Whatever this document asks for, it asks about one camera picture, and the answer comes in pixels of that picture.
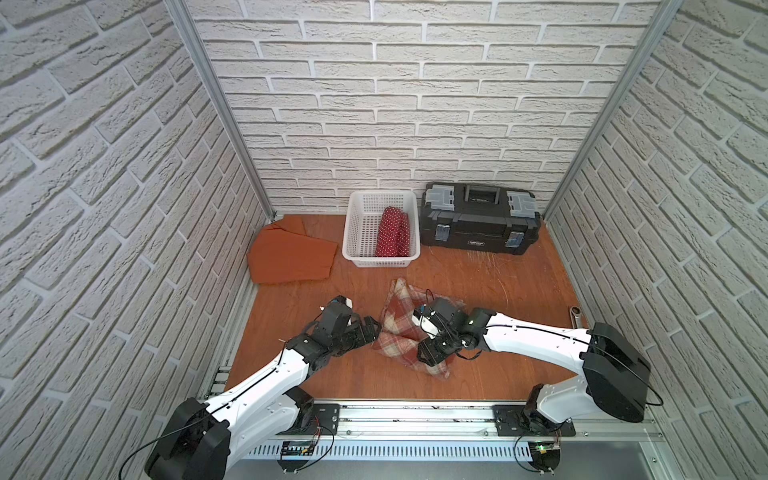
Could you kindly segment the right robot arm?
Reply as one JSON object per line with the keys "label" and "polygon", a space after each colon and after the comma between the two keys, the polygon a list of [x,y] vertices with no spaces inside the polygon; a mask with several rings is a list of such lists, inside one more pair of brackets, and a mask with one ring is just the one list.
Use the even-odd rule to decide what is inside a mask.
{"label": "right robot arm", "polygon": [[640,423],[652,404],[649,362],[609,324],[558,328],[484,308],[465,313],[442,298],[416,308],[412,320],[427,335],[417,358],[428,366],[471,350],[518,354],[571,372],[567,380],[533,387],[518,415],[524,434],[550,435],[570,420],[598,411]]}

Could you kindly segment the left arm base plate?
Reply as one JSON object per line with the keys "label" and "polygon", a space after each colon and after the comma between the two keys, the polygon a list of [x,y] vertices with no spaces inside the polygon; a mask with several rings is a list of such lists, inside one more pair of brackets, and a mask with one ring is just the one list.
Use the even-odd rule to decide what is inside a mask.
{"label": "left arm base plate", "polygon": [[341,405],[339,403],[314,403],[299,410],[293,425],[282,435],[314,435],[318,429],[325,434],[338,431]]}

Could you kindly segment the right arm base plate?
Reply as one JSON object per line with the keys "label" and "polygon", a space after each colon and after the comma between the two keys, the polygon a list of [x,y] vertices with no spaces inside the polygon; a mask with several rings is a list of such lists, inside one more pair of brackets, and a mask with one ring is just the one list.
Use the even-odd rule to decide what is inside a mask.
{"label": "right arm base plate", "polygon": [[548,437],[555,434],[574,437],[576,435],[575,427],[570,420],[555,423],[523,405],[497,404],[491,407],[491,411],[499,437]]}

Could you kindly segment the red polka dot skirt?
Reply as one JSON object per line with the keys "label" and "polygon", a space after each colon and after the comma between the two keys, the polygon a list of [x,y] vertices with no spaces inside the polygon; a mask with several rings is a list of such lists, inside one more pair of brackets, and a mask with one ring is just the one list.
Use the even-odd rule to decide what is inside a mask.
{"label": "red polka dot skirt", "polygon": [[382,213],[378,227],[375,256],[394,258],[409,255],[409,216],[397,207],[387,207]]}

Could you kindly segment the red plaid skirt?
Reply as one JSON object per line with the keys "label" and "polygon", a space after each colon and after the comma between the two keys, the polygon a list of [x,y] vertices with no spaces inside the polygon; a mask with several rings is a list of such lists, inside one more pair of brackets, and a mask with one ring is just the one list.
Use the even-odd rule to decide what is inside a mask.
{"label": "red plaid skirt", "polygon": [[418,321],[412,320],[415,310],[435,298],[444,298],[453,307],[465,306],[461,300],[427,293],[425,289],[408,284],[405,278],[394,280],[379,319],[381,332],[373,343],[373,350],[402,366],[444,381],[450,377],[452,360],[442,361],[437,366],[420,362],[417,358],[418,345],[427,338],[427,334]]}

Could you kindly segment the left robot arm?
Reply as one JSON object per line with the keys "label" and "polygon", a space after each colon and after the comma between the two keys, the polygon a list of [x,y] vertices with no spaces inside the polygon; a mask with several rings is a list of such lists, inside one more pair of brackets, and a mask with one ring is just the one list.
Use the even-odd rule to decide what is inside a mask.
{"label": "left robot arm", "polygon": [[137,448],[151,479],[221,479],[272,436],[308,425],[314,399],[301,384],[331,359],[374,343],[381,325],[337,296],[274,359],[234,387],[179,404],[163,433]]}

